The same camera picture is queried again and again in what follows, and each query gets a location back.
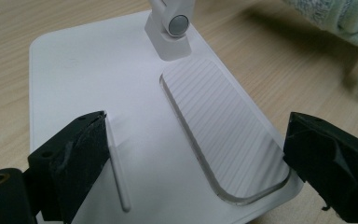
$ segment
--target wooden table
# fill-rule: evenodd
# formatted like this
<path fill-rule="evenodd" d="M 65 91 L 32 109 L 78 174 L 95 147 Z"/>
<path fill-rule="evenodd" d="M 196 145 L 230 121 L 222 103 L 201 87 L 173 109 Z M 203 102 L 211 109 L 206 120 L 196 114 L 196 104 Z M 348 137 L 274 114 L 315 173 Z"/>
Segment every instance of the wooden table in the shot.
<path fill-rule="evenodd" d="M 29 46 L 42 34 L 149 9 L 146 0 L 0 0 L 0 169 L 27 168 Z M 358 137 L 358 48 L 278 0 L 198 0 L 194 26 L 284 135 L 291 111 Z M 344 223 L 306 184 L 261 223 Z"/>

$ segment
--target white device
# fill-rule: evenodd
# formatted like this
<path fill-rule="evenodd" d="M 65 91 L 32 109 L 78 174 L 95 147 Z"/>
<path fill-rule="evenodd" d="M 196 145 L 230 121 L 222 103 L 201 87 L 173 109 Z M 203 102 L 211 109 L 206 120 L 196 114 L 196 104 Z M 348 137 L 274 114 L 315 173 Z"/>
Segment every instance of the white device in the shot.
<path fill-rule="evenodd" d="M 108 115 L 114 159 L 74 223 L 246 223 L 302 188 L 282 137 L 196 29 L 170 29 L 177 15 L 191 19 L 194 1 L 178 2 L 30 48 L 31 150 L 73 118 Z"/>
<path fill-rule="evenodd" d="M 145 30 L 159 57 L 173 61 L 188 56 L 191 47 L 186 30 L 193 17 L 195 0 L 149 0 L 152 6 Z"/>

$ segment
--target ridged white panel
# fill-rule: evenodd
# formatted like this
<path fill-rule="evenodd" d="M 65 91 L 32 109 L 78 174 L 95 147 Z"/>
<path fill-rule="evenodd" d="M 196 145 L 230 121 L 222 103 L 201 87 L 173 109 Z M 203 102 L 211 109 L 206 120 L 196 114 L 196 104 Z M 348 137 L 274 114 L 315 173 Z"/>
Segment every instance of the ridged white panel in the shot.
<path fill-rule="evenodd" d="M 222 199 L 251 203 L 284 185 L 289 168 L 282 150 L 213 62 L 170 66 L 161 84 Z"/>

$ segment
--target fabric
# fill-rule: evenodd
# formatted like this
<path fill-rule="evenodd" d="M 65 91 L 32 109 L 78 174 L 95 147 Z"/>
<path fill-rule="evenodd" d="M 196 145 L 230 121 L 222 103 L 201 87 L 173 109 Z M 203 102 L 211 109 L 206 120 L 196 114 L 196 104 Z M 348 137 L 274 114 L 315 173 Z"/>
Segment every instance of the fabric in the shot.
<path fill-rule="evenodd" d="M 283 0 L 310 22 L 358 46 L 358 0 Z"/>

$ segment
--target light wood tabletop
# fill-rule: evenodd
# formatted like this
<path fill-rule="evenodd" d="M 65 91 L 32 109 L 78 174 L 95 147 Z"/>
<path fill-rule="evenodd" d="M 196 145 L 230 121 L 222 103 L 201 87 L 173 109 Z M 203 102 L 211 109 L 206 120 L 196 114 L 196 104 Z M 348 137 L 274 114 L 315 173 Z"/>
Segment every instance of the light wood tabletop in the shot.
<path fill-rule="evenodd" d="M 27 169 L 29 46 L 63 28 L 150 9 L 146 0 L 0 0 L 0 169 Z M 197 0 L 193 24 L 267 118 L 285 135 L 290 112 L 358 137 L 358 48 L 279 0 Z M 252 221 L 344 223 L 308 184 Z"/>

